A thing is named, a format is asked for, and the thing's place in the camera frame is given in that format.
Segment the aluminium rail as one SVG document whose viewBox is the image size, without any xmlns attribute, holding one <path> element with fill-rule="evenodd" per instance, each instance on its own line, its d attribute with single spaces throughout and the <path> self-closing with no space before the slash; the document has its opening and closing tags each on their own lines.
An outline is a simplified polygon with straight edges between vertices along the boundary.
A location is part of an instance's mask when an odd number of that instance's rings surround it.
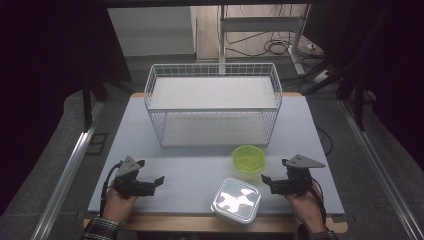
<svg viewBox="0 0 424 240">
<path fill-rule="evenodd" d="M 419 226 L 407 201 L 401 192 L 395 186 L 392 178 L 389 176 L 386 168 L 381 162 L 376 150 L 371 144 L 365 131 L 362 130 L 354 119 L 354 110 L 346 100 L 339 100 L 338 104 L 343 111 L 356 139 L 363 149 L 366 159 L 371 165 L 383 191 L 385 192 L 394 212 L 396 213 L 402 227 L 404 228 L 409 240 L 424 240 L 424 230 Z"/>
<path fill-rule="evenodd" d="M 58 217 L 60 209 L 69 192 L 72 182 L 75 178 L 79 165 L 83 159 L 86 149 L 98 125 L 98 121 L 104 104 L 96 102 L 94 108 L 90 111 L 92 122 L 88 129 L 84 129 L 72 150 L 72 153 L 65 165 L 65 168 L 54 188 L 53 193 L 41 215 L 39 222 L 30 238 L 30 240 L 47 240 L 54 223 Z"/>
</svg>

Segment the white desk frame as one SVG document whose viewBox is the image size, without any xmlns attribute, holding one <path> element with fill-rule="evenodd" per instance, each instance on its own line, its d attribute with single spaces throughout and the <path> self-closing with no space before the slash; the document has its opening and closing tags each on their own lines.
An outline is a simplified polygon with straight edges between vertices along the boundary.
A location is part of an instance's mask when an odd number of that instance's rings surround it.
<svg viewBox="0 0 424 240">
<path fill-rule="evenodd" d="M 304 30 L 310 4 L 306 4 L 299 17 L 229 17 L 225 16 L 225 6 L 219 7 L 219 62 L 225 63 L 225 34 L 228 32 L 294 32 L 294 40 L 288 46 L 288 54 L 298 76 L 304 76 L 304 68 L 298 58 L 297 49 Z"/>
</svg>

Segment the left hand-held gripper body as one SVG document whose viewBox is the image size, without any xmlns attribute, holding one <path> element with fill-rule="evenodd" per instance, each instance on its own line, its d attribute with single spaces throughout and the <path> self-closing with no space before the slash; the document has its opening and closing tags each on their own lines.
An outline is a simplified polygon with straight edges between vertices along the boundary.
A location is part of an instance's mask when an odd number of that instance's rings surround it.
<svg viewBox="0 0 424 240">
<path fill-rule="evenodd" d="M 137 180 L 141 168 L 131 156 L 127 156 L 122 161 L 115 175 L 113 186 L 123 198 L 154 195 L 156 187 L 153 186 L 153 182 Z"/>
</svg>

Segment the white cabinet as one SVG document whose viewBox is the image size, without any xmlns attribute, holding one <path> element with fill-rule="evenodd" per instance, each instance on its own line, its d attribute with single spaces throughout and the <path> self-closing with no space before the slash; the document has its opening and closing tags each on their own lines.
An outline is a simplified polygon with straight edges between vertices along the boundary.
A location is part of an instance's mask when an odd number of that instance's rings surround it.
<svg viewBox="0 0 424 240">
<path fill-rule="evenodd" d="M 109 8 L 125 57 L 195 53 L 189 7 Z"/>
</svg>

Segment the white wire shelf rack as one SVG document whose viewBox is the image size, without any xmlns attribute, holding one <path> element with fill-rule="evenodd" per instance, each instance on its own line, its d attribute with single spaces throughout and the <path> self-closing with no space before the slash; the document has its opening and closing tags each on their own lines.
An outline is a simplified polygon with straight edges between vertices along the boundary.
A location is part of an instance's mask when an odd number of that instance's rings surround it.
<svg viewBox="0 0 424 240">
<path fill-rule="evenodd" d="M 264 146 L 282 87 L 272 63 L 155 64 L 144 101 L 163 146 Z"/>
</svg>

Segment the light grey table board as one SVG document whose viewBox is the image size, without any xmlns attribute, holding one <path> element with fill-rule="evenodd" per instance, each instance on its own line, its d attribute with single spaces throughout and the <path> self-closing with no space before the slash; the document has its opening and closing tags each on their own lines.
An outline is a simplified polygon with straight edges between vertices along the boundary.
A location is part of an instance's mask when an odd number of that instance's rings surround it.
<svg viewBox="0 0 424 240">
<path fill-rule="evenodd" d="M 103 182 L 112 166 L 131 156 L 143 159 L 138 179 L 151 182 L 159 177 L 164 183 L 155 194 L 142 197 L 136 203 L 141 214 L 200 214 L 209 215 L 216 192 L 224 179 L 233 177 L 248 182 L 261 194 L 260 215 L 290 214 L 287 200 L 270 192 L 261 174 L 238 171 L 231 159 L 231 147 L 162 147 L 147 114 L 144 99 L 132 97 L 118 128 L 98 184 L 88 206 L 97 212 Z M 262 174 L 274 180 L 286 177 L 282 159 L 297 154 L 323 164 L 327 162 L 307 100 L 304 97 L 284 97 L 282 107 L 268 146 Z"/>
</svg>

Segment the black curtain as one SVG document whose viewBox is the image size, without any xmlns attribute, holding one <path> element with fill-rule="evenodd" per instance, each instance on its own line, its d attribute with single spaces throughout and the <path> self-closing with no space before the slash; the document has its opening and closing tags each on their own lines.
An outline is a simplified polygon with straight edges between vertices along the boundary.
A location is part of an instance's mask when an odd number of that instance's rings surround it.
<svg viewBox="0 0 424 240">
<path fill-rule="evenodd" d="M 0 0 L 0 216 L 53 135 L 65 99 L 131 76 L 105 0 Z"/>
<path fill-rule="evenodd" d="M 424 170 L 424 0 L 332 0 L 314 3 L 304 36 L 343 80 L 375 96 L 373 110 Z"/>
</svg>

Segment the white square lidded container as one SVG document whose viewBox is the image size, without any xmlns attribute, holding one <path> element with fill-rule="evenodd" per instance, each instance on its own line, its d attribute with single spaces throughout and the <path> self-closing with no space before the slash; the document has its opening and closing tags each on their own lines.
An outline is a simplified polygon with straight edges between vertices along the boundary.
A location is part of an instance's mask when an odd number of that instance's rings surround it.
<svg viewBox="0 0 424 240">
<path fill-rule="evenodd" d="M 218 217 L 247 225 L 255 219 L 261 197 L 255 186 L 229 177 L 222 181 L 213 198 L 211 210 Z"/>
</svg>

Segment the person's left hand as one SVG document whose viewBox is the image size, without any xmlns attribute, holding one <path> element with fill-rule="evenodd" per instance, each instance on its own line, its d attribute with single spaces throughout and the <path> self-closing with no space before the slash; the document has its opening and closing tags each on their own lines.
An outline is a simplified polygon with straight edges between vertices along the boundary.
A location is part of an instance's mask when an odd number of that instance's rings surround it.
<svg viewBox="0 0 424 240">
<path fill-rule="evenodd" d="M 115 190 L 114 187 L 110 187 L 106 193 L 106 203 L 101 216 L 104 219 L 118 224 L 125 224 L 129 219 L 137 200 L 137 196 L 125 199 Z"/>
</svg>

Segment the black floor frame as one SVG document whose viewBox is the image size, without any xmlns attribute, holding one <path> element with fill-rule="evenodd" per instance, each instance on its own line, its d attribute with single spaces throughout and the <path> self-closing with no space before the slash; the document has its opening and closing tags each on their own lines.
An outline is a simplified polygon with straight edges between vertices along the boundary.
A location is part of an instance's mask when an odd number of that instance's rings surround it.
<svg viewBox="0 0 424 240">
<path fill-rule="evenodd" d="M 88 156 L 99 156 L 102 154 L 108 134 L 107 133 L 96 133 L 92 136 L 89 145 L 86 150 L 86 155 Z"/>
</svg>

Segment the green plastic bowl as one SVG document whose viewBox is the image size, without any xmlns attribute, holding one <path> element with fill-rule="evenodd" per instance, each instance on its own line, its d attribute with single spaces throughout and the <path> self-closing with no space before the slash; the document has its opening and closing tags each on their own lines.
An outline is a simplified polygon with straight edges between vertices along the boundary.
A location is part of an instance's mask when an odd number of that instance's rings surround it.
<svg viewBox="0 0 424 240">
<path fill-rule="evenodd" d="M 257 173 L 265 166 L 265 153 L 252 145 L 237 147 L 231 154 L 236 169 L 243 173 Z"/>
</svg>

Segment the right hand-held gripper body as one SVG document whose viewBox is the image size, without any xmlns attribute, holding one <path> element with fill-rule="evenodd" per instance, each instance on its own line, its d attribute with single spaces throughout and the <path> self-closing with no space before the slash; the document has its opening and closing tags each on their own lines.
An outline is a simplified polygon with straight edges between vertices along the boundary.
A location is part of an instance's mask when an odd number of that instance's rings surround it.
<svg viewBox="0 0 424 240">
<path fill-rule="evenodd" d="M 285 180 L 272 180 L 270 190 L 272 194 L 304 195 L 312 187 L 311 168 L 324 168 L 325 164 L 309 157 L 296 154 L 288 159 L 286 167 L 287 178 Z"/>
</svg>

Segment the white power strip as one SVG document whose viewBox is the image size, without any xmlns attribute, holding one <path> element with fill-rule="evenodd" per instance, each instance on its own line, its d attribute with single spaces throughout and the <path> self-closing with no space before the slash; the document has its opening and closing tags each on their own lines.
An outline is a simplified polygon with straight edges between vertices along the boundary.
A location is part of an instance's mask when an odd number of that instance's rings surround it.
<svg viewBox="0 0 424 240">
<path fill-rule="evenodd" d="M 331 75 L 331 72 L 329 70 L 323 70 L 321 73 L 319 73 L 314 79 L 314 83 L 320 83 L 323 80 L 325 80 L 327 77 Z"/>
</svg>

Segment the person's right hand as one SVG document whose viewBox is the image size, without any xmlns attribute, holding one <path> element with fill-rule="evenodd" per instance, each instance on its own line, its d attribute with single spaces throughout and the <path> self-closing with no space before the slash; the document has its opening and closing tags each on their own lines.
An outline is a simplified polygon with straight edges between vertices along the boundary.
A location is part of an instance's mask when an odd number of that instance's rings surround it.
<svg viewBox="0 0 424 240">
<path fill-rule="evenodd" d="M 309 234 L 318 234 L 326 231 L 320 211 L 319 202 L 311 192 L 301 197 L 285 195 L 290 203 L 295 216 L 306 227 Z"/>
</svg>

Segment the black stand leg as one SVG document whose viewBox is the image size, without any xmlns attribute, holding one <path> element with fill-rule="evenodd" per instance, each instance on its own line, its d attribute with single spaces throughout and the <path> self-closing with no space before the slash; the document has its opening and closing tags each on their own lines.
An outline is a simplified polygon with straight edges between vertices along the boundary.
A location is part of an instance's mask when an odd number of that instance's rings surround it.
<svg viewBox="0 0 424 240">
<path fill-rule="evenodd" d="M 91 90 L 89 86 L 83 87 L 84 132 L 88 132 L 92 125 Z"/>
<path fill-rule="evenodd" d="M 355 84 L 355 107 L 354 107 L 354 121 L 361 131 L 364 130 L 363 126 L 363 105 L 364 105 L 364 85 L 361 75 L 356 77 Z"/>
</svg>

